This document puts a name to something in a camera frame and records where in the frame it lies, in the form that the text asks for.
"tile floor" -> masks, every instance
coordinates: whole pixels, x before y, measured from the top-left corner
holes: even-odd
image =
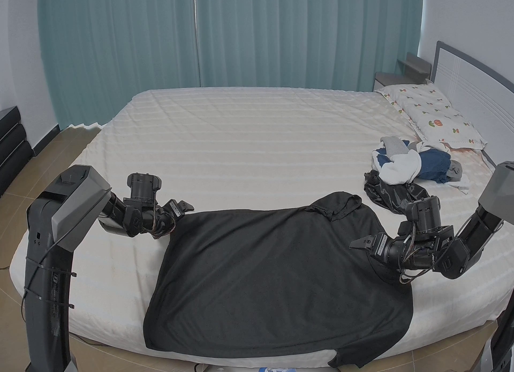
[[[25,211],[35,197],[61,171],[68,168],[98,133],[98,128],[68,128],[25,166],[0,198],[0,268],[8,266],[27,230]],[[0,370],[24,371],[29,363],[25,325],[20,316],[21,298],[8,270],[0,271]],[[374,361],[362,369],[341,367],[341,372],[464,372],[496,328],[495,322],[449,337],[398,356]],[[194,364],[154,358],[110,347],[93,347],[71,337],[72,352],[80,372],[193,372]]]

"curtain fold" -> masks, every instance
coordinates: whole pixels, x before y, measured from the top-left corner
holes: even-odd
[[[417,53],[422,0],[196,0],[202,86],[369,91]]]
[[[148,89],[200,86],[194,0],[38,0],[61,127],[106,123]]]

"gray wall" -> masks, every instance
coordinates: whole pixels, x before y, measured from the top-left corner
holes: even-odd
[[[419,56],[441,40],[514,81],[514,0],[424,0]]]
[[[41,60],[37,0],[0,0],[0,109],[13,105],[32,147],[57,124]]]

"pillow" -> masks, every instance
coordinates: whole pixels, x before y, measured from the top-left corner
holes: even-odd
[[[390,85],[379,92],[410,122],[419,137],[450,148],[484,149],[487,143],[433,84]]]

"white headboard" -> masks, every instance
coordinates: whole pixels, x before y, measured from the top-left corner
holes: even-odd
[[[514,160],[514,84],[498,72],[439,41],[432,82],[487,141],[494,164]]]

